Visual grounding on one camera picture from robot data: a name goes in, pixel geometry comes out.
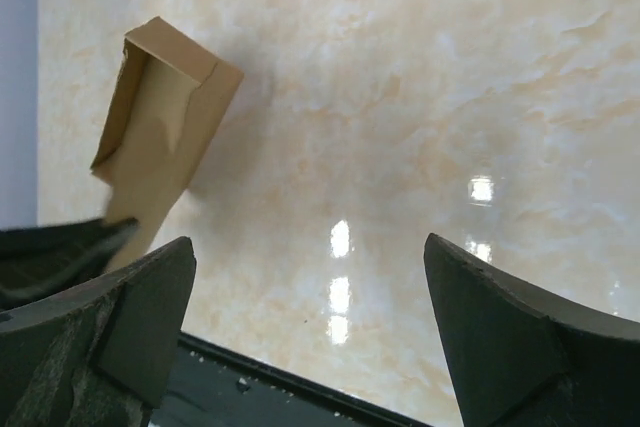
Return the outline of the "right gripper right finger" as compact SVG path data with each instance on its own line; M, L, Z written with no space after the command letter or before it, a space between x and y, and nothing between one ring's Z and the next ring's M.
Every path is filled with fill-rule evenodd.
M464 425L638 425L638 323L510 275L435 233L424 265Z

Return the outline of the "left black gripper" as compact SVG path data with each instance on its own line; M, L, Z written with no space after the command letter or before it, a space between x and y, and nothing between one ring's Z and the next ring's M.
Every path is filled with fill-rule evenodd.
M3 230L1 308L27 305L101 275L137 229L134 218L94 218Z

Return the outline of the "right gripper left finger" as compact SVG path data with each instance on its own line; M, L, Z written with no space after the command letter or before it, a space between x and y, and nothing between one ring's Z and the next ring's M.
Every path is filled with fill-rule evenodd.
M4 426L145 426L195 279L189 238L1 315Z

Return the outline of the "brown cardboard box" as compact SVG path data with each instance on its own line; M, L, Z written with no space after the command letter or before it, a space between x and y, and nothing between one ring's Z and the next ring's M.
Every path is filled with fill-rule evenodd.
M124 37L123 60L91 164L108 184L108 223L138 229L107 264L142 257L191 182L243 72L156 16Z

